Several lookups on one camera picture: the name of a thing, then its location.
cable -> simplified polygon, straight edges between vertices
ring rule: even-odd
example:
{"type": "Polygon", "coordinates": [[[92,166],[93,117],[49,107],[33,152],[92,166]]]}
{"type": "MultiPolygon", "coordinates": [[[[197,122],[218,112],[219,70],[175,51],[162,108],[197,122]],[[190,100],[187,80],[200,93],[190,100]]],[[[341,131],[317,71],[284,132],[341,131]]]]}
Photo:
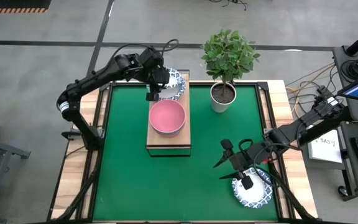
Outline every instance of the cable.
{"type": "Polygon", "coordinates": [[[296,97],[304,97],[304,96],[314,96],[314,97],[316,97],[317,95],[312,94],[312,93],[307,93],[307,94],[304,94],[304,95],[293,96],[293,97],[289,98],[289,100],[292,100],[292,99],[294,99],[296,97]]]}
{"type": "Polygon", "coordinates": [[[308,83],[307,83],[306,85],[304,85],[303,87],[301,87],[301,88],[295,90],[294,92],[300,91],[300,90],[304,89],[304,88],[305,88],[306,86],[308,86],[311,82],[315,81],[315,80],[316,80],[321,74],[323,74],[326,70],[328,70],[328,69],[330,69],[330,68],[332,68],[332,67],[334,67],[334,66],[335,66],[335,65],[332,65],[332,66],[330,66],[330,67],[325,68],[325,69],[324,69],[323,71],[321,71],[317,76],[315,76],[312,80],[308,81],[308,83]]]}
{"type": "Polygon", "coordinates": [[[347,60],[341,65],[342,77],[349,83],[358,79],[358,60],[347,60]]]}
{"type": "Polygon", "coordinates": [[[71,151],[70,153],[68,153],[68,154],[65,156],[65,159],[66,159],[69,155],[71,155],[71,154],[73,154],[74,152],[77,152],[78,150],[83,149],[83,148],[85,148],[85,146],[81,146],[81,147],[79,147],[78,149],[75,149],[74,151],[71,151]]]}
{"type": "Polygon", "coordinates": [[[329,71],[329,82],[328,82],[328,84],[327,84],[327,90],[326,90],[326,91],[328,91],[329,84],[332,83],[333,86],[334,86],[334,91],[331,91],[331,92],[332,92],[332,93],[335,93],[335,91],[336,91],[336,86],[335,86],[335,84],[334,84],[334,82],[333,82],[333,76],[334,76],[335,74],[337,74],[338,72],[332,74],[333,69],[334,69],[334,67],[333,67],[332,69],[330,69],[330,71],[329,71]]]}
{"type": "MultiPolygon", "coordinates": [[[[218,2],[221,2],[222,0],[209,0],[210,2],[213,2],[213,3],[218,3],[218,2]]],[[[222,7],[226,7],[228,6],[229,4],[231,3],[234,3],[234,4],[242,4],[244,6],[244,11],[247,10],[247,3],[245,2],[242,2],[241,0],[227,0],[227,4],[225,4],[224,6],[222,7]]]]}
{"type": "Polygon", "coordinates": [[[295,105],[294,105],[294,107],[293,107],[293,109],[291,110],[291,113],[293,112],[293,111],[295,111],[295,114],[296,114],[296,116],[299,118],[299,115],[298,115],[298,112],[297,112],[297,110],[296,110],[296,106],[297,106],[297,102],[299,102],[299,100],[298,100],[298,97],[296,98],[296,100],[295,100],[295,105]]]}
{"type": "Polygon", "coordinates": [[[292,81],[292,82],[286,84],[286,86],[289,86],[289,85],[291,85],[292,83],[295,83],[295,82],[301,80],[302,78],[306,78],[306,77],[308,77],[308,76],[310,76],[310,75],[312,75],[312,74],[314,74],[314,73],[316,73],[316,72],[318,72],[318,71],[320,71],[320,70],[322,70],[322,69],[324,69],[324,68],[326,68],[326,67],[332,66],[332,65],[334,65],[334,63],[330,63],[330,64],[328,64],[328,65],[325,65],[325,66],[323,66],[323,67],[321,67],[321,68],[319,68],[319,69],[317,69],[317,70],[315,70],[315,71],[313,71],[313,72],[311,72],[311,73],[309,73],[309,74],[307,74],[307,75],[304,75],[304,76],[300,77],[300,78],[297,79],[297,80],[294,80],[294,81],[292,81]]]}
{"type": "MultiPolygon", "coordinates": [[[[338,103],[343,103],[343,101],[344,101],[344,99],[338,99],[338,103]]],[[[307,104],[307,103],[314,103],[315,101],[307,101],[307,102],[302,102],[302,103],[298,103],[298,104],[307,104]]]]}
{"type": "Polygon", "coordinates": [[[266,184],[269,184],[270,186],[272,187],[280,187],[279,185],[274,185],[272,184],[271,182],[267,181],[257,170],[257,167],[256,167],[256,159],[258,158],[258,156],[260,155],[260,153],[262,153],[265,149],[269,148],[270,146],[282,146],[282,147],[287,147],[287,148],[290,148],[290,149],[294,149],[294,150],[297,150],[297,151],[301,151],[300,148],[298,147],[295,147],[295,146],[292,146],[292,145],[286,145],[286,144],[280,144],[280,143],[271,143],[270,145],[268,146],[265,146],[263,149],[261,149],[257,154],[256,156],[254,157],[254,161],[252,163],[252,167],[255,169],[255,172],[256,174],[259,176],[259,178],[261,178],[266,184]]]}
{"type": "Polygon", "coordinates": [[[158,52],[161,52],[161,57],[163,57],[163,56],[164,56],[164,52],[171,51],[171,50],[177,48],[178,46],[179,46],[179,40],[178,40],[178,39],[172,39],[172,40],[168,41],[168,42],[165,44],[165,46],[162,48],[162,50],[158,50],[158,52]],[[176,44],[174,47],[171,47],[170,49],[165,50],[165,48],[168,47],[168,45],[169,45],[170,43],[174,42],[174,41],[176,41],[177,44],[176,44]]]}
{"type": "Polygon", "coordinates": [[[81,146],[81,147],[79,147],[78,149],[75,149],[74,151],[71,151],[70,153],[68,153],[68,154],[65,156],[65,159],[66,159],[69,155],[73,154],[74,152],[78,152],[80,149],[83,149],[83,148],[85,148],[85,146],[81,146]]]}
{"type": "Polygon", "coordinates": [[[312,82],[312,81],[303,81],[303,82],[300,83],[300,86],[302,86],[305,82],[307,82],[307,83],[310,82],[311,84],[314,85],[314,87],[320,88],[320,85],[319,85],[319,84],[317,84],[317,83],[315,83],[315,82],[312,82]]]}

white plant pot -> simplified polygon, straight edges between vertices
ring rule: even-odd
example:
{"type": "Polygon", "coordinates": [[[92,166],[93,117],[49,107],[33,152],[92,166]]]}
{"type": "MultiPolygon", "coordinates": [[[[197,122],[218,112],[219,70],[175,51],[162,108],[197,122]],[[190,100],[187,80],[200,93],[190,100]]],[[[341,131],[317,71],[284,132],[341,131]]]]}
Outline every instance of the white plant pot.
{"type": "Polygon", "coordinates": [[[212,89],[216,86],[216,85],[222,85],[223,83],[222,82],[217,82],[215,83],[210,91],[209,91],[209,94],[211,95],[211,106],[212,106],[212,110],[214,110],[215,112],[217,113],[222,113],[224,111],[226,111],[230,104],[232,104],[234,102],[234,100],[236,99],[236,96],[237,96],[237,91],[236,89],[234,88],[234,86],[232,86],[230,83],[226,83],[226,88],[231,88],[233,91],[234,91],[234,98],[232,101],[230,101],[229,103],[220,103],[218,101],[216,101],[213,97],[212,97],[212,89]]]}

green leaves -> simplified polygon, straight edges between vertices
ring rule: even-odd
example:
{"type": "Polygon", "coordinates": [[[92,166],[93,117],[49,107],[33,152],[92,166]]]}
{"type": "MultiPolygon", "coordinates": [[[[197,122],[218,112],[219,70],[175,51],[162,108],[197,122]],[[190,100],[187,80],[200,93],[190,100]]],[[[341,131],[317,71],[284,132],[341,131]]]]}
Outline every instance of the green leaves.
{"type": "Polygon", "coordinates": [[[243,73],[249,73],[254,68],[254,61],[259,62],[260,54],[255,54],[244,36],[238,30],[220,30],[211,35],[202,45],[205,55],[207,74],[215,80],[221,78],[229,82],[234,78],[241,78],[243,73]]]}

potted plant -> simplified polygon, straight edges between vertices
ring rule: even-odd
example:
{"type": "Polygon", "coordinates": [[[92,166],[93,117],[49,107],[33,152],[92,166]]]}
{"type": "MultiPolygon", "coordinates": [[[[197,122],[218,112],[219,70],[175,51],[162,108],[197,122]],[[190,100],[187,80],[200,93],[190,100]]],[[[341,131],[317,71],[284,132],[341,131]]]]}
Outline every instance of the potted plant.
{"type": "Polygon", "coordinates": [[[215,112],[226,111],[236,99],[236,89],[230,84],[235,78],[242,78],[243,73],[249,73],[258,62],[260,54],[255,54],[245,37],[236,30],[221,30],[213,34],[202,46],[205,55],[207,74],[215,80],[222,81],[211,87],[211,103],[215,112]]]}

paper plate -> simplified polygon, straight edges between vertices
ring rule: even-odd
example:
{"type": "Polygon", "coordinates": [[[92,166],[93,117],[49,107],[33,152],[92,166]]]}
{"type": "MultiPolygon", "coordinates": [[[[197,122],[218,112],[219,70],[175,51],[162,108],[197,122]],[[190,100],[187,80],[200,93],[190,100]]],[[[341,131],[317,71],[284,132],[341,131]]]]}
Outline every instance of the paper plate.
{"type": "Polygon", "coordinates": [[[178,100],[179,97],[185,93],[185,79],[182,77],[180,72],[176,71],[174,68],[166,67],[166,69],[170,74],[169,83],[167,84],[167,88],[161,90],[161,93],[158,94],[158,100],[178,100]]]}
{"type": "MultiPolygon", "coordinates": [[[[267,174],[258,169],[259,174],[270,182],[270,178],[267,174]]],[[[234,195],[240,201],[240,203],[249,208],[260,208],[267,204],[272,199],[273,189],[272,186],[266,184],[255,172],[254,168],[247,169],[244,171],[247,174],[254,185],[246,190],[240,180],[233,179],[231,185],[233,187],[234,195]]]]}

